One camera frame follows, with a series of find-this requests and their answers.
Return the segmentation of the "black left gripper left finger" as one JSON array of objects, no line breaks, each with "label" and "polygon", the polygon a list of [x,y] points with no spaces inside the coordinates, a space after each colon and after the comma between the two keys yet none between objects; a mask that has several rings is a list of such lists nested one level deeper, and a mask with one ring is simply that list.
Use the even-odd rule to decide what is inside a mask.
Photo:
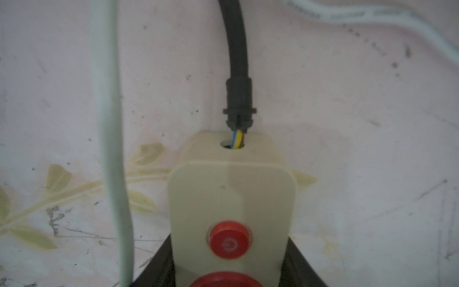
[{"label": "black left gripper left finger", "polygon": [[170,235],[131,287],[175,287],[175,267]]}]

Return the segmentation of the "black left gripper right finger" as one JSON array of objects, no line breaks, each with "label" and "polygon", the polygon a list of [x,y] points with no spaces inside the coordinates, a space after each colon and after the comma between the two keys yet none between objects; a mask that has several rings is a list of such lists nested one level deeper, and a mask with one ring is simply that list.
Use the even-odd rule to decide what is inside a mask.
[{"label": "black left gripper right finger", "polygon": [[328,287],[291,238],[284,255],[279,287]]}]

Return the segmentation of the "cream power strip red sockets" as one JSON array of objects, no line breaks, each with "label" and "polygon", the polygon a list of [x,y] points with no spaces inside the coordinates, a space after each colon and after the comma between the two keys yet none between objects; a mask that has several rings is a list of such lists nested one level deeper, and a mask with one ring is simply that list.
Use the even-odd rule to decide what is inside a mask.
[{"label": "cream power strip red sockets", "polygon": [[297,183],[272,139],[201,132],[167,182],[175,281],[179,287],[276,287]]}]

